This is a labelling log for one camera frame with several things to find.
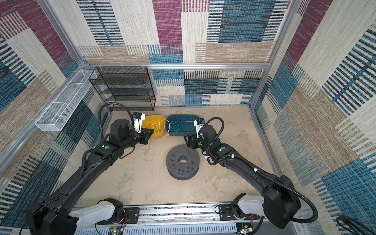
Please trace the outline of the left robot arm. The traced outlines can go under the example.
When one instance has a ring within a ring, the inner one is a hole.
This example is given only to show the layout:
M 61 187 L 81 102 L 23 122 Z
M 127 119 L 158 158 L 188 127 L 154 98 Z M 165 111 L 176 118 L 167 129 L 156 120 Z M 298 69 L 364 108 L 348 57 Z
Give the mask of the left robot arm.
M 125 157 L 125 149 L 148 144 L 154 130 L 142 128 L 145 115 L 135 112 L 129 116 L 129 120 L 114 121 L 109 134 L 100 135 L 101 142 L 84 152 L 81 167 L 57 191 L 42 204 L 28 205 L 25 224 L 32 235 L 74 235 L 104 220 L 122 222 L 123 203 L 113 198 L 76 211 L 73 207 L 103 172 Z

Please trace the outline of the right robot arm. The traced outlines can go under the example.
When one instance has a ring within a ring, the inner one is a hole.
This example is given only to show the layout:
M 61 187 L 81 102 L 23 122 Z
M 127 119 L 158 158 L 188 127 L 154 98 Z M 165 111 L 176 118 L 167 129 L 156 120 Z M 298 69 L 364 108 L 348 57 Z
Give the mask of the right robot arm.
M 261 215 L 283 229 L 289 222 L 313 223 L 318 219 L 316 206 L 295 190 L 285 175 L 271 174 L 243 157 L 236 149 L 221 142 L 220 132 L 202 118 L 193 122 L 196 134 L 184 137 L 187 147 L 200 149 L 209 165 L 221 165 L 250 183 L 263 197 Z

